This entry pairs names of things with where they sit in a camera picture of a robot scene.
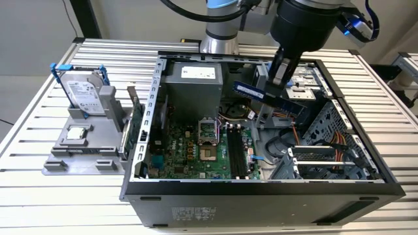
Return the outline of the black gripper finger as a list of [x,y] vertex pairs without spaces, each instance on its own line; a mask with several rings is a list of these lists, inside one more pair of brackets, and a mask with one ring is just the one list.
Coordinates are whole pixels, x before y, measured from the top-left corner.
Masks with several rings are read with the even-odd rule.
[[282,77],[285,73],[285,68],[281,68],[283,58],[285,58],[285,49],[281,47],[273,59],[269,69],[269,80],[266,84],[266,92],[271,97],[278,97],[282,94],[283,86],[282,86]]
[[302,56],[302,52],[297,52],[297,53],[285,52],[285,59],[289,60],[289,63],[287,63],[283,77],[282,77],[282,85],[283,86],[287,85],[287,83],[289,83],[289,81],[294,75],[295,69],[297,69],[298,64],[299,64],[301,56]]

